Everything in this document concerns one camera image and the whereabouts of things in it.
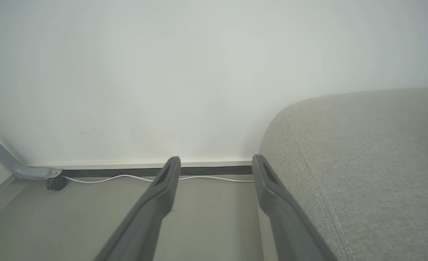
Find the grey fabric sofa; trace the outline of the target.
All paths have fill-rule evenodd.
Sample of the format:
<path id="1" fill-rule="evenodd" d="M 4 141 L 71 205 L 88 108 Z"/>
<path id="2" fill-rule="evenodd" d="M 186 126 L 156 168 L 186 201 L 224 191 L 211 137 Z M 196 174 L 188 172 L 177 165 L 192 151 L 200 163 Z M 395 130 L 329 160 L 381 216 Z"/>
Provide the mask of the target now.
<path id="1" fill-rule="evenodd" d="M 259 154 L 338 261 L 428 261 L 428 88 L 294 103 Z"/>

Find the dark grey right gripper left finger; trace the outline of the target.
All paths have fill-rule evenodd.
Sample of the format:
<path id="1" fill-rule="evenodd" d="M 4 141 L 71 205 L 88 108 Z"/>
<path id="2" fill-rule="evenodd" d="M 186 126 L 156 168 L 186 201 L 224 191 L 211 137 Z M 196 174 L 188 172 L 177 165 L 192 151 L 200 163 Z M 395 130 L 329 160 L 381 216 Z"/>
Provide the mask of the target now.
<path id="1" fill-rule="evenodd" d="M 180 158 L 169 158 L 94 261 L 153 261 L 162 221 L 174 205 L 180 173 Z"/>

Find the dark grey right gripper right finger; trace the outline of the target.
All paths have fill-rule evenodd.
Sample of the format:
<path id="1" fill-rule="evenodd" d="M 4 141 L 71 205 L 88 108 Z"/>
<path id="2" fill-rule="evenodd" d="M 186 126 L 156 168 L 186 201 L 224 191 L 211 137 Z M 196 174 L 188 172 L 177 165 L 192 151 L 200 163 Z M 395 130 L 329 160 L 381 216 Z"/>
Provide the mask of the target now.
<path id="1" fill-rule="evenodd" d="M 259 207 L 270 220 L 278 261 L 337 261 L 264 156 L 253 156 L 252 173 Z"/>

